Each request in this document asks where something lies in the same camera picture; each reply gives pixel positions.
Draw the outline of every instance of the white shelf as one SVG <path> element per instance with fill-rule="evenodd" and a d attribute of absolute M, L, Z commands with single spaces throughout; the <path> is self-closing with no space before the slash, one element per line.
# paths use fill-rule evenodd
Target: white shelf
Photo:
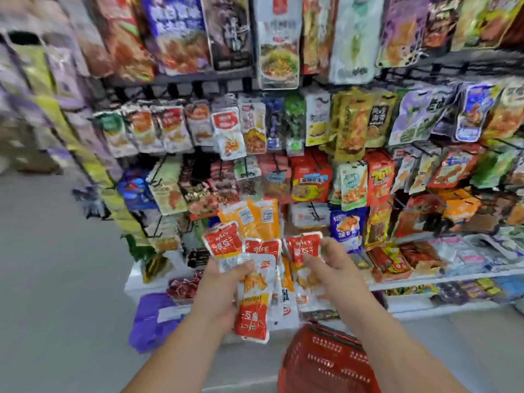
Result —
<path fill-rule="evenodd" d="M 514 276 L 514 275 L 524 275 L 524 268 L 516 268 L 511 270 L 503 271 L 493 271 L 487 273 L 475 273 L 471 275 L 459 275 L 459 276 L 450 276 L 450 277 L 420 277 L 420 278 L 409 278 L 404 280 L 397 280 L 391 282 L 384 282 L 378 284 L 370 284 L 370 291 L 381 291 L 388 290 L 392 288 L 400 287 L 411 287 L 412 285 L 426 285 L 426 284 L 437 284 L 440 282 L 447 281 L 463 281 L 463 280 L 476 280 L 481 277 L 500 277 L 500 276 Z"/>
<path fill-rule="evenodd" d="M 400 321 L 415 320 L 417 318 L 445 316 L 452 313 L 489 310 L 499 308 L 501 305 L 492 301 L 471 302 L 463 305 L 442 305 L 430 309 L 396 312 L 391 315 Z"/>

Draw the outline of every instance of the red shopping basket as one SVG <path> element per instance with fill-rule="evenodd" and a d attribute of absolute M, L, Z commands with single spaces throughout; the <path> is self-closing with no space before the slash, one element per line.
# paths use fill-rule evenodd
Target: red shopping basket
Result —
<path fill-rule="evenodd" d="M 293 337 L 278 373 L 277 391 L 380 393 L 360 342 L 320 324 L 306 324 Z"/>

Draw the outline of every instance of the gray floor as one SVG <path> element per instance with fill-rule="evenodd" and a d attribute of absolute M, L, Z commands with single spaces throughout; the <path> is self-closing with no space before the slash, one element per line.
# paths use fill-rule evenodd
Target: gray floor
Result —
<path fill-rule="evenodd" d="M 86 221 L 62 177 L 16 174 L 0 176 L 0 226 L 0 391 L 119 392 L 147 358 L 127 346 L 135 306 L 123 287 L 132 259 L 119 229 L 112 222 Z M 515 347 L 507 356 L 504 348 L 522 336 L 524 326 L 507 317 L 509 327 L 482 323 L 493 317 L 495 312 L 483 312 L 466 321 L 445 317 L 405 326 L 471 392 L 494 393 L 489 377 L 504 386 L 500 392 L 517 392 L 493 374 L 502 367 L 506 379 L 513 373 L 515 386 L 523 382 L 513 371 L 523 351 Z M 475 334 L 465 340 L 471 324 Z M 494 334 L 493 328 L 503 329 Z M 478 353 L 486 335 L 496 339 L 498 362 L 486 363 Z M 249 391 L 274 391 L 288 342 L 283 335 L 267 346 L 222 347 L 206 390 L 239 391 L 254 382 Z M 253 350 L 261 363 L 245 361 L 253 359 Z"/>

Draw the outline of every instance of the store shelf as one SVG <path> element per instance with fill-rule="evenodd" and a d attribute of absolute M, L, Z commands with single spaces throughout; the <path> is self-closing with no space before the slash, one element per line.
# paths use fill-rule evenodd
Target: store shelf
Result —
<path fill-rule="evenodd" d="M 370 291 L 381 291 L 392 288 L 410 287 L 412 285 L 426 285 L 426 284 L 437 284 L 440 282 L 447 281 L 463 281 L 463 280 L 475 280 L 481 277 L 500 277 L 500 276 L 514 276 L 524 275 L 524 268 L 516 268 L 511 270 L 494 271 L 488 273 L 475 273 L 471 275 L 459 275 L 449 277 L 436 277 L 428 276 L 422 278 L 409 278 L 405 280 L 397 280 L 391 282 L 384 282 L 379 284 L 371 284 Z"/>
<path fill-rule="evenodd" d="M 492 301 L 472 302 L 463 305 L 442 305 L 429 309 L 419 309 L 405 312 L 395 312 L 391 315 L 400 321 L 416 320 L 418 318 L 445 316 L 452 313 L 497 309 L 501 305 Z"/>
<path fill-rule="evenodd" d="M 113 87 L 140 87 L 143 85 L 168 85 L 168 84 L 191 84 L 193 81 L 220 81 L 233 80 L 241 78 L 252 78 L 254 71 L 252 66 L 244 67 L 242 69 L 229 70 L 225 72 L 207 72 L 196 74 L 184 74 L 178 76 L 168 76 L 166 74 L 158 74 L 154 81 L 144 83 L 140 81 L 126 81 L 121 78 L 109 78 L 108 84 Z"/>

